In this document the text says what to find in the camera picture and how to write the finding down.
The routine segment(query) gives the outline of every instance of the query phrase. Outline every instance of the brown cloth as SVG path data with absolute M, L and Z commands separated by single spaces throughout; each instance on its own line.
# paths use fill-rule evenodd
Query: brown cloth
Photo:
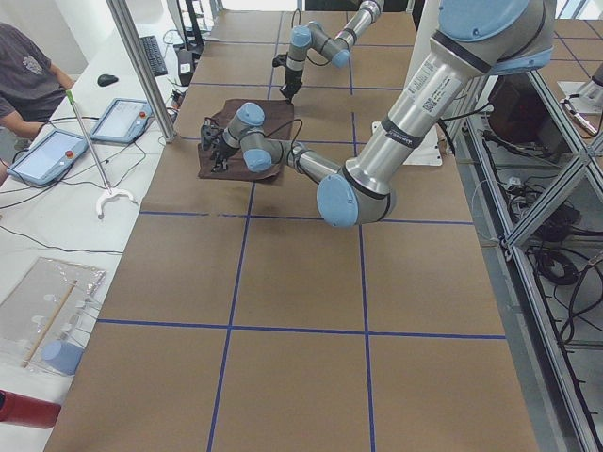
M 264 132 L 270 134 L 283 124 L 289 122 L 288 125 L 275 132 L 269 139 L 290 139 L 291 128 L 293 121 L 293 104 L 287 101 L 260 101 L 255 99 L 229 99 L 224 103 L 221 111 L 216 113 L 212 118 L 218 122 L 220 128 L 224 128 L 234 117 L 236 111 L 246 102 L 253 102 L 259 105 L 266 115 L 264 121 Z M 228 170 L 225 172 L 211 172 L 214 167 L 214 161 L 210 160 L 212 150 L 203 150 L 201 143 L 198 145 L 199 163 L 201 169 L 199 178 L 201 179 L 225 179 L 231 181 L 263 181 L 272 182 L 281 171 L 283 162 L 280 165 L 273 165 L 269 169 L 262 172 L 251 172 L 247 169 L 243 154 L 236 153 L 228 159 Z

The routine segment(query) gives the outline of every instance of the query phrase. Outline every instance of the blue cup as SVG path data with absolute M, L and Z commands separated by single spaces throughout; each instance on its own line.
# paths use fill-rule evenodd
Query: blue cup
M 74 375 L 84 349 L 65 341 L 53 341 L 41 351 L 42 358 L 53 368 L 67 375 Z

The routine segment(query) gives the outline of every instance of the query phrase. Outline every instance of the keyboard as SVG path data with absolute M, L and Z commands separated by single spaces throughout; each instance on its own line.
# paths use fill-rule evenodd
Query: keyboard
M 161 50 L 159 50 L 157 38 L 153 35 L 143 36 L 140 38 L 140 42 L 142 43 L 144 54 L 147 56 L 147 60 L 151 65 L 153 75 L 157 77 L 168 73 L 168 68 L 166 68 L 166 63 L 161 55 Z

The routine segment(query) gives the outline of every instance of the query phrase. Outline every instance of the wooden stick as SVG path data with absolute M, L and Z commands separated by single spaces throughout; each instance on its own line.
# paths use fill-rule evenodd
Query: wooden stick
M 60 302 L 58 303 L 57 307 L 53 311 L 53 313 L 50 316 L 50 318 L 48 319 L 48 321 L 46 322 L 46 325 L 44 325 L 44 328 L 40 332 L 40 337 L 38 337 L 38 340 L 36 341 L 36 343 L 33 345 L 33 347 L 29 350 L 29 352 L 27 353 L 27 355 L 24 357 L 23 362 L 21 363 L 21 367 L 27 367 L 29 365 L 29 362 L 34 357 L 34 355 L 36 354 L 36 351 L 38 351 L 38 348 L 40 347 L 41 341 L 44 340 L 44 337 L 46 337 L 46 334 L 50 330 L 50 327 L 52 327 L 53 323 L 55 323 L 55 320 L 57 319 L 58 313 L 60 313 L 60 310 L 63 309 L 63 306 L 65 306 L 65 303 L 67 302 L 67 299 L 72 294 L 73 289 L 76 286 L 77 286 L 77 280 L 73 280 L 71 287 L 67 290 L 67 292 L 65 293 L 65 295 L 63 295 L 63 298 L 60 299 Z

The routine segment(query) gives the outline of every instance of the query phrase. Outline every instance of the white table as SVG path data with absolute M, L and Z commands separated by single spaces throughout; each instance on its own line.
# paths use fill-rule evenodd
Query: white table
M 157 24 L 139 26 L 141 36 L 155 34 L 162 50 L 166 49 L 163 36 L 173 29 L 170 16 L 164 15 Z M 169 74 L 157 77 L 162 96 L 167 101 L 173 88 L 172 82 L 177 80 L 176 56 L 171 47 L 167 49 L 166 66 Z M 119 82 L 101 88 L 96 79 L 101 73 L 112 73 L 119 77 Z M 83 116 L 100 117 L 109 103 L 118 97 L 145 99 L 144 92 L 125 52 L 122 40 L 115 31 L 106 41 L 97 56 L 82 73 L 73 87 L 73 95 Z M 65 99 L 53 115 L 53 119 L 72 117 L 73 111 Z M 87 121 L 91 128 L 92 121 Z M 58 128 L 81 133 L 77 121 L 57 122 Z M 52 130 L 46 125 L 41 137 Z M 138 202 L 142 200 L 151 183 L 165 141 L 161 131 L 153 122 L 144 135 L 138 140 L 139 147 L 146 152 L 146 157 L 139 163 L 119 185 L 132 192 Z M 125 151 L 111 157 L 122 146 L 98 145 L 95 147 L 105 164 L 106 175 L 115 185 L 122 176 L 143 156 L 141 150 L 130 146 Z M 85 170 L 69 179 L 70 183 L 94 182 L 102 185 L 99 171 L 93 166 L 90 152 L 78 159 L 68 177 Z M 10 192 L 24 188 L 24 184 L 9 177 L 0 187 L 0 207 L 30 198 L 40 190 Z M 95 212 L 95 203 L 102 194 L 102 189 L 90 184 L 68 186 L 58 184 L 39 197 L 23 204 L 0 208 L 0 225 L 12 231 L 27 234 L 41 242 L 62 247 L 63 249 L 116 250 L 123 251 L 139 214 L 139 205 L 127 198 L 119 197 L 107 202 L 104 207 L 105 217 L 99 220 Z M 106 271 L 106 277 L 95 297 L 102 301 L 111 284 L 120 255 L 106 253 L 72 252 L 48 250 L 36 243 L 4 230 L 0 230 L 0 303 L 19 283 L 24 274 L 39 257 L 55 258 L 77 264 L 95 266 Z M 62 402 L 71 384 L 71 378 L 60 377 L 22 369 L 3 361 L 0 356 L 0 388 L 26 396 Z M 0 450 L 19 452 L 42 451 L 51 429 L 15 427 L 0 423 Z

